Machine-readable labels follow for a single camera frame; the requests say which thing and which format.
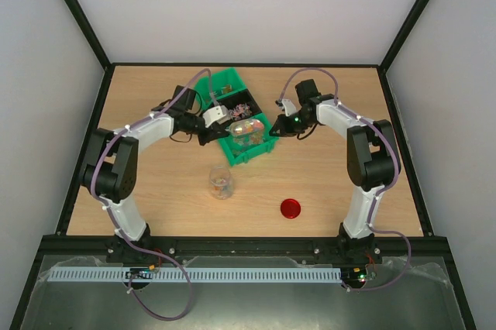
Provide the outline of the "silver metal scoop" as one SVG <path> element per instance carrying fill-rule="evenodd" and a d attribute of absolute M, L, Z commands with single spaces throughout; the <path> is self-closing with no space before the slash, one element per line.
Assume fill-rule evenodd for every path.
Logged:
<path fill-rule="evenodd" d="M 233 137 L 248 136 L 264 130 L 264 124 L 254 118 L 235 121 L 226 128 L 226 131 Z"/>

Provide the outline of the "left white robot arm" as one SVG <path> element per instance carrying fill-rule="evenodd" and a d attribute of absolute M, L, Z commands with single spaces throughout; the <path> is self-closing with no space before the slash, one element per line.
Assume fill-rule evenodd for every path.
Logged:
<path fill-rule="evenodd" d="M 139 241 L 147 224 L 133 197 L 139 155 L 154 143 L 177 132 L 197 136 L 204 146 L 228 136 L 224 122 L 228 108 L 217 101 L 203 113 L 191 113 L 197 93 L 178 85 L 173 98 L 161 102 L 139 121 L 121 129 L 96 129 L 88 144 L 79 182 L 102 204 L 115 227 L 115 234 Z"/>

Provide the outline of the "black bin with swirl lollipops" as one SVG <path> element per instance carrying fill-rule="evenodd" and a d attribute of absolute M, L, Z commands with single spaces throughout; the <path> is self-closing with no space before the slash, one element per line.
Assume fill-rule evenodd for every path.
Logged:
<path fill-rule="evenodd" d="M 218 102 L 227 108 L 228 116 L 233 121 L 249 119 L 262 112 L 248 89 L 223 95 Z"/>

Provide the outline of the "red jar lid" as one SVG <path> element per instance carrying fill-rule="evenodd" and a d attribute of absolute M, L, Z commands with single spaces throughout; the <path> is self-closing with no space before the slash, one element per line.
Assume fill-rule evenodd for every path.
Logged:
<path fill-rule="evenodd" d="M 294 219 L 301 214 L 301 205 L 294 198 L 287 198 L 281 202 L 280 211 L 285 218 Z"/>

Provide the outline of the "green bin with lollipops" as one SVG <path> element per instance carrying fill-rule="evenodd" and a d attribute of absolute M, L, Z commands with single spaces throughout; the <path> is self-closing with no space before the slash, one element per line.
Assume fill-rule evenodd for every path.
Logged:
<path fill-rule="evenodd" d="M 215 100 L 221 103 L 223 98 L 246 89 L 246 85 L 233 67 L 212 73 L 212 83 L 209 83 L 209 80 L 208 76 L 202 77 L 194 87 L 202 109 L 207 109 L 213 103 L 211 91 L 213 91 Z"/>

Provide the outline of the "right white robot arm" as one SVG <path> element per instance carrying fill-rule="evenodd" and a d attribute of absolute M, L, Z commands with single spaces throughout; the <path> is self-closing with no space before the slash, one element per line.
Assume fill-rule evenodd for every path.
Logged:
<path fill-rule="evenodd" d="M 374 220 L 383 194 L 401 171 L 392 124 L 371 121 L 347 108 L 333 94 L 321 94 L 315 82 L 295 86 L 300 108 L 281 95 L 282 113 L 270 129 L 275 137 L 299 137 L 306 129 L 329 127 L 346 140 L 346 169 L 354 185 L 349 211 L 339 226 L 337 251 L 353 262 L 374 251 Z"/>

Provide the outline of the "green bin with gummy candies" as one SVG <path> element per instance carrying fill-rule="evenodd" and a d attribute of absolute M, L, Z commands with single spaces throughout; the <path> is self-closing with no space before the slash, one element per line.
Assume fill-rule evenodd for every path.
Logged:
<path fill-rule="evenodd" d="M 247 163 L 256 156 L 270 153 L 275 147 L 277 137 L 269 135 L 272 125 L 265 114 L 260 113 L 252 118 L 259 119 L 264 124 L 265 130 L 263 132 L 242 137 L 230 135 L 227 138 L 218 140 L 230 166 Z M 233 122 L 235 121 L 231 120 L 226 125 L 230 125 Z"/>

